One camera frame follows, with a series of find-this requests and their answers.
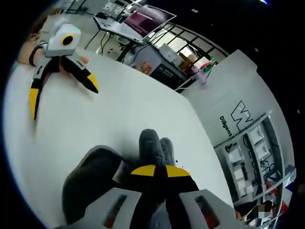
monitor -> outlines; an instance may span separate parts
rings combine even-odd
[[[155,31],[176,15],[154,6],[144,5],[129,16],[124,23],[134,29],[143,38]]]

floor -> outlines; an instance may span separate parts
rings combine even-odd
[[[79,43],[80,48],[85,48],[88,42],[98,31],[98,28],[91,15],[79,15],[79,14],[64,14],[62,17],[68,19],[70,23],[75,25],[81,30],[81,41]],[[54,18],[49,17],[45,25],[42,28],[42,38],[47,40],[49,37],[50,30],[53,28]],[[86,50],[93,51],[95,53],[101,53],[101,40],[106,32],[99,31],[97,36],[90,42]],[[113,38],[109,38],[109,33],[107,33],[103,39],[102,44],[104,45],[103,55],[108,56],[114,60],[121,54],[121,45],[117,41],[118,36],[114,35]],[[133,54],[128,53],[124,59],[124,63],[130,63]]]

white table surface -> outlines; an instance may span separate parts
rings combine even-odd
[[[138,44],[143,43],[143,37],[126,23],[119,23],[111,18],[101,19],[94,16],[94,19],[103,31],[113,32]]]
[[[47,227],[64,224],[61,189],[67,175],[95,145],[138,156],[142,130],[169,137],[177,166],[233,206],[211,142],[186,98],[147,75],[89,51],[88,69],[99,93],[54,73],[45,84],[34,122],[28,100],[33,68],[19,65],[7,85],[4,135],[16,182]]]

white box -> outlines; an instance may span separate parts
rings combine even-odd
[[[255,151],[257,153],[258,159],[262,160],[264,156],[269,154],[269,150],[264,141],[258,143],[255,146]]]
[[[244,189],[245,192],[246,192],[247,194],[253,193],[253,192],[254,192],[254,189],[253,189],[253,186],[252,186],[251,181],[247,180],[245,183],[246,183],[246,187],[245,187],[245,189]]]
[[[179,67],[179,65],[183,62],[183,59],[181,56],[177,56],[176,59],[172,61],[172,63],[176,66]]]
[[[234,171],[234,176],[235,176],[236,180],[244,178],[244,174],[243,174],[241,165],[234,166],[233,171]]]
[[[236,147],[232,151],[229,152],[229,160],[231,163],[235,163],[235,162],[241,161],[243,159],[244,159],[244,157],[240,153],[240,147]]]
[[[169,62],[173,62],[177,59],[177,57],[179,56],[173,49],[171,49],[170,46],[168,46],[167,44],[163,44],[160,48],[159,48],[159,52],[161,53],[161,55],[167,59],[167,61]]]
[[[259,126],[256,126],[254,129],[250,130],[248,136],[254,144],[264,138],[263,132]]]
[[[246,195],[246,192],[245,192],[245,190],[244,190],[245,185],[246,185],[246,184],[245,184],[245,182],[244,182],[244,178],[241,178],[241,179],[237,180],[237,188],[238,188],[239,194],[240,194],[241,196]]]
[[[255,227],[255,226],[256,226],[256,221],[257,221],[256,219],[251,220],[251,221],[249,222],[249,226],[250,226],[250,227]]]

black wristband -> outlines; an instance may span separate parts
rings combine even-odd
[[[30,54],[30,57],[29,57],[29,63],[30,63],[30,65],[32,65],[33,67],[36,67],[36,65],[35,65],[34,62],[33,62],[33,59],[34,59],[34,55],[35,55],[35,53],[36,53],[36,51],[37,51],[38,49],[43,49],[43,47],[40,46],[40,45],[37,45],[37,46],[33,49],[32,53]]]

